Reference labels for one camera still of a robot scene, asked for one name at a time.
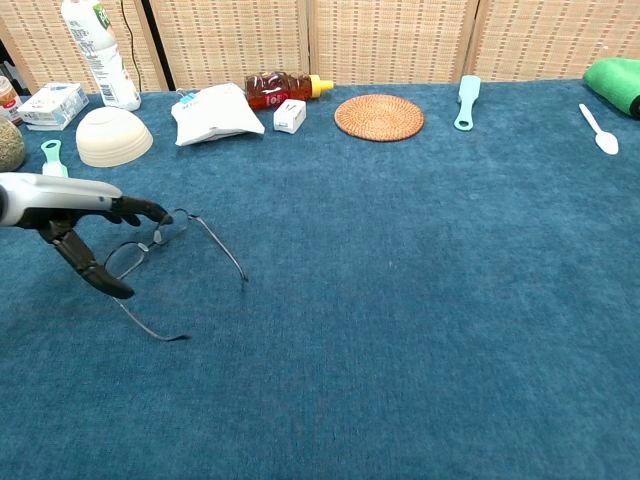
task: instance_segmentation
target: eyeglasses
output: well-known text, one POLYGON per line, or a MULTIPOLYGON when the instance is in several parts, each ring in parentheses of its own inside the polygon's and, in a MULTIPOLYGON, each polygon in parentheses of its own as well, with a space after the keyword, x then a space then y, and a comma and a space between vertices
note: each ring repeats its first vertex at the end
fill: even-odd
MULTIPOLYGON (((242 282, 248 282, 249 277, 245 274, 244 270, 238 263, 238 261, 231 254, 229 249, 224 246, 213 230, 205 223, 205 221, 197 216, 193 215, 182 208, 178 208, 169 212, 153 231, 153 239, 150 243, 144 244, 139 242, 125 242, 118 248, 112 251, 104 262, 104 266, 107 271, 114 277, 122 280, 129 275, 133 270, 138 268, 147 258, 147 255, 152 250, 166 245, 170 240, 177 236, 180 236, 187 230, 190 222, 195 221, 199 223, 209 233, 211 238, 218 244, 224 253, 233 262, 236 269, 240 273, 240 279, 242 282)), ((140 328, 147 332, 152 337, 165 342, 171 342, 174 340, 186 340, 191 338, 189 335, 181 334, 175 336, 163 336, 159 335, 145 324, 143 324, 119 299, 111 297, 113 300, 124 310, 124 312, 136 323, 140 328)))

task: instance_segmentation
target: eyeglass frame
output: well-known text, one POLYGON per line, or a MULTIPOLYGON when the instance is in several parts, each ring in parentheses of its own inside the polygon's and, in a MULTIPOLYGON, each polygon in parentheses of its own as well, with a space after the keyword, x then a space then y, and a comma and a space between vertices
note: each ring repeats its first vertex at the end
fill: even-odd
MULTIPOLYGON (((233 256, 233 254, 229 251, 229 249, 222 243, 222 241, 218 238, 218 236, 214 233, 214 231, 211 229, 211 227, 209 227, 209 225, 207 225, 207 223, 204 221, 204 219, 202 217, 200 217, 199 215, 195 215, 193 213, 189 213, 187 210, 185 210, 184 208, 176 208, 174 210, 171 210, 160 222, 158 222, 158 224, 156 225, 156 227, 153 230, 153 238, 151 243, 144 244, 142 242, 136 242, 136 241, 127 241, 127 242, 123 242, 120 245, 118 245, 116 248, 114 248, 111 253, 109 253, 109 255, 107 256, 107 258, 104 261, 104 265, 105 268, 107 268, 107 265, 109 264, 109 260, 118 252, 121 251, 122 248, 126 247, 127 245, 135 245, 137 246, 140 251, 142 252, 142 255, 140 255, 140 258, 137 262, 135 262, 131 267, 129 267, 127 270, 125 270, 124 273, 122 273, 121 275, 117 276, 116 278, 118 278, 118 280, 122 280, 124 277, 126 277, 127 275, 129 275, 131 272, 133 272, 136 268, 138 268, 140 265, 142 265, 142 263, 144 263, 144 261, 147 258, 147 255, 149 254, 149 252, 151 252, 151 250, 157 248, 157 247, 161 247, 163 245, 166 245, 167 243, 169 243, 169 240, 165 240, 163 241, 162 239, 162 233, 160 231, 160 228, 163 227, 164 225, 170 224, 170 220, 173 218, 173 215, 176 212, 183 212, 187 215, 187 222, 191 221, 191 220, 195 220, 196 222, 198 222, 200 225, 202 225, 204 227, 204 229, 207 231, 207 233, 209 233, 209 235, 213 238, 213 240, 218 244, 218 246, 220 248, 222 248, 222 250, 224 251, 224 253, 227 255, 227 257, 233 262, 233 264, 235 265, 236 269, 238 270, 238 272, 240 273, 240 279, 242 280, 242 284, 244 285, 245 282, 249 281, 249 277, 247 276, 247 274, 245 273, 245 271, 243 270, 243 268, 240 266, 240 263, 238 263, 238 261, 235 259, 235 257, 233 256)), ((149 327, 147 327, 144 323, 142 323, 125 305, 124 303, 122 303, 122 301, 116 297, 111 297, 119 306, 120 308, 122 308, 122 310, 124 310, 124 312, 129 316, 129 318, 131 318, 140 328, 142 328, 145 332, 147 332, 149 335, 151 335, 152 337, 158 339, 158 340, 162 340, 164 342, 172 342, 175 340, 188 340, 191 338, 190 335, 188 334, 180 334, 180 335, 174 335, 174 336, 164 336, 164 335, 159 335, 158 333, 154 332, 153 330, 151 330, 149 327)))

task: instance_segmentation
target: yellow bottle cap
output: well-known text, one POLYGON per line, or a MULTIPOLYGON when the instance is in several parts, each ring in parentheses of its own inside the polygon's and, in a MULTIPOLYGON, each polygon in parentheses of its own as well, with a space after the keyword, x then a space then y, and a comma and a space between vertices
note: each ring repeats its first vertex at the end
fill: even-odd
POLYGON ((311 98, 318 98, 322 92, 333 88, 332 80, 320 80, 319 75, 309 75, 311 78, 311 98))

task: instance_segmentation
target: white bottle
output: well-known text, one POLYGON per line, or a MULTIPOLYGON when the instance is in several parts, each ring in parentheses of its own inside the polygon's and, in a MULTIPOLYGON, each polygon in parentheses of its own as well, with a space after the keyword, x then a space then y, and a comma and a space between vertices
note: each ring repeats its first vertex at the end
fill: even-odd
POLYGON ((111 22, 100 0, 64 0, 62 18, 84 54, 108 107, 133 111, 140 95, 127 73, 111 22))

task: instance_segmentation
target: robotic arm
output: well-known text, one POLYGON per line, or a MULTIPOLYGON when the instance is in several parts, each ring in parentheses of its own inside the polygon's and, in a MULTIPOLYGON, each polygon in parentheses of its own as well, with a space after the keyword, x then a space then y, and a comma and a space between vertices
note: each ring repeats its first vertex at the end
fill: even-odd
POLYGON ((73 230, 85 215, 101 215, 113 223, 139 226, 138 215, 167 221, 160 205, 122 192, 104 182, 51 177, 33 173, 0 173, 0 226, 37 230, 82 278, 116 298, 133 290, 99 264, 93 252, 73 230))

